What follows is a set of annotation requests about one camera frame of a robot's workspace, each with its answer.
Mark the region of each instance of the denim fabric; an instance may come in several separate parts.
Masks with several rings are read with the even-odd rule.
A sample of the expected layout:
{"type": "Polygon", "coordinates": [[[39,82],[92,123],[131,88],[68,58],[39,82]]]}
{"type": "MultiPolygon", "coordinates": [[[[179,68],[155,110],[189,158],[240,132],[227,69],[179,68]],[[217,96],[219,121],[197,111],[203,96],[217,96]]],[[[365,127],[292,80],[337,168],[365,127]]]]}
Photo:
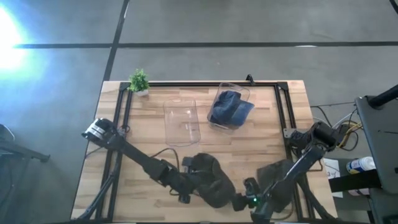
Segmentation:
{"type": "Polygon", "coordinates": [[[254,104],[241,100],[241,94],[235,91],[222,92],[213,105],[210,122],[220,125],[242,126],[254,108],[254,104]]]}

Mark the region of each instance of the black metal frame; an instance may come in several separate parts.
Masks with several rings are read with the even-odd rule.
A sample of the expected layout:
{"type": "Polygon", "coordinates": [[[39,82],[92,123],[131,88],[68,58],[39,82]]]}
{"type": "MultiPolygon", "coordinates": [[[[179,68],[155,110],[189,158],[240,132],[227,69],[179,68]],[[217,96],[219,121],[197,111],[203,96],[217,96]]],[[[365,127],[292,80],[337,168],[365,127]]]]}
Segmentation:
{"type": "MultiPolygon", "coordinates": [[[[277,107],[278,107],[278,113],[279,113],[279,119],[280,119],[280,128],[281,128],[281,135],[284,139],[284,146],[285,146],[285,152],[286,152],[286,157],[287,159],[292,160],[292,151],[291,148],[288,147],[287,144],[287,139],[283,135],[283,130],[287,128],[287,123],[285,120],[285,113],[284,113],[284,108],[282,105],[282,97],[280,92],[283,91],[285,95],[285,100],[287,104],[287,111],[289,114],[289,119],[290,119],[290,126],[291,128],[296,128],[296,123],[295,123],[295,117],[294,117],[294,112],[293,112],[293,106],[292,106],[292,101],[290,99],[290,93],[289,93],[289,86],[287,82],[257,82],[255,83],[250,75],[248,75],[247,79],[248,82],[232,82],[233,84],[239,85],[239,86],[263,86],[263,87],[272,87],[275,91],[275,98],[277,102],[277,107]]],[[[194,87],[194,86],[219,86],[220,82],[154,82],[150,83],[151,87],[168,87],[168,86],[184,86],[184,87],[194,87]]],[[[118,95],[118,100],[116,103],[116,108],[115,108],[115,114],[114,114],[114,123],[117,125],[118,120],[119,120],[119,114],[120,114],[120,109],[121,109],[121,103],[123,99],[123,93],[125,89],[129,86],[128,82],[122,82],[120,84],[119,88],[119,95],[118,95]]],[[[127,123],[129,119],[129,110],[131,107],[131,101],[132,101],[132,92],[129,91],[128,96],[127,96],[127,102],[126,102],[126,111],[124,114],[124,119],[123,119],[123,125],[122,128],[124,130],[127,130],[127,123]]],[[[115,152],[108,151],[106,154],[106,162],[104,165],[104,172],[103,172],[103,178],[101,182],[101,199],[96,203],[96,215],[95,215],[95,220],[101,221],[101,222],[112,222],[113,220],[113,213],[114,213],[114,206],[116,203],[116,194],[118,191],[118,182],[119,182],[119,174],[120,174],[120,169],[121,169],[121,161],[122,161],[122,154],[119,152],[117,153],[117,158],[116,158],[116,165],[114,168],[114,171],[110,173],[110,168],[111,168],[111,159],[113,157],[113,154],[115,152]],[[106,194],[106,191],[110,187],[110,182],[112,182],[112,190],[111,190],[111,196],[109,200],[109,208],[108,208],[108,214],[106,218],[103,218],[103,197],[106,194]]],[[[305,184],[308,185],[308,180],[307,176],[305,177],[305,184]]],[[[308,217],[311,219],[315,218],[315,213],[313,206],[311,205],[310,201],[306,198],[306,206],[307,206],[307,211],[308,211],[308,217]]],[[[301,201],[300,201],[300,195],[298,191],[297,185],[294,188],[294,207],[296,209],[297,213],[297,219],[298,221],[302,221],[305,219],[303,217],[303,210],[301,206],[301,201]]]]}

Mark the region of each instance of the wooden table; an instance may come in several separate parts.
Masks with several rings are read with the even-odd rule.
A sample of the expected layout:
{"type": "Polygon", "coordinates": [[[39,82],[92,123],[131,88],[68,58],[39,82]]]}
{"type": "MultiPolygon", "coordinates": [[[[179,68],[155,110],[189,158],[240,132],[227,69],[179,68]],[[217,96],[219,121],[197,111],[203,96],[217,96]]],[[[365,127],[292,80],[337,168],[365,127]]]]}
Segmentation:
{"type": "MultiPolygon", "coordinates": [[[[104,82],[99,98],[97,118],[112,120],[120,82],[104,82]]],[[[290,97],[294,107],[297,128],[307,129],[313,124],[312,114],[305,92],[304,82],[288,81],[290,97]]],[[[180,161],[185,156],[206,152],[215,156],[225,173],[233,181],[237,192],[244,192],[242,181],[256,175],[256,169],[285,159],[285,149],[280,130],[279,114],[273,88],[249,87],[249,101],[255,104],[244,126],[232,135],[211,129],[207,113],[217,92],[216,87],[153,87],[147,97],[134,96],[132,100],[127,140],[148,155],[167,147],[163,102],[180,96],[194,97],[197,103],[201,141],[199,145],[175,148],[180,161]]],[[[92,143],[88,152],[97,148],[92,143]]],[[[80,184],[76,195],[72,217],[78,217],[98,193],[101,184],[106,150],[93,153],[85,160],[80,184]]],[[[172,152],[164,152],[159,159],[176,163],[172,152]]],[[[307,173],[312,192],[332,215],[336,216],[325,171],[307,173]]],[[[307,211],[302,200],[304,215],[307,211]]],[[[286,216],[292,209],[289,205],[273,218],[286,216]]],[[[287,219],[296,221],[296,213],[287,219]]],[[[135,162],[123,157],[118,196],[114,213],[116,222],[250,222],[249,210],[234,212],[230,205],[214,209],[201,198],[192,195],[191,203],[179,203],[177,197],[150,180],[135,162]]]]}

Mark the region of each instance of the concrete floor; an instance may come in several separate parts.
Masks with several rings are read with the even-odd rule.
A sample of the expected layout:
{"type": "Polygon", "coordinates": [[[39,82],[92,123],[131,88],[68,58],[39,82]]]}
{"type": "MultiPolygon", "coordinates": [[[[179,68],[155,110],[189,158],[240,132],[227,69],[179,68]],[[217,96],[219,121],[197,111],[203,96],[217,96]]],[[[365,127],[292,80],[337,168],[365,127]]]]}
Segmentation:
{"type": "MultiPolygon", "coordinates": [[[[110,49],[11,50],[6,44],[112,43],[122,4],[0,3],[0,20],[10,29],[0,37],[0,123],[19,144],[51,154],[46,164],[31,163],[19,210],[9,215],[15,223],[69,219],[87,146],[80,133],[94,117],[110,49]]],[[[388,0],[131,0],[120,43],[397,41],[397,22],[388,0]]],[[[144,68],[150,80],[242,80],[248,73],[258,80],[300,79],[318,105],[395,85],[397,56],[392,46],[119,49],[110,80],[127,80],[135,68],[144,68]]],[[[352,110],[325,107],[332,123],[352,110]]],[[[323,118],[316,109],[313,114],[323,118]]],[[[359,135],[355,151],[328,157],[370,155],[359,135]]]]}

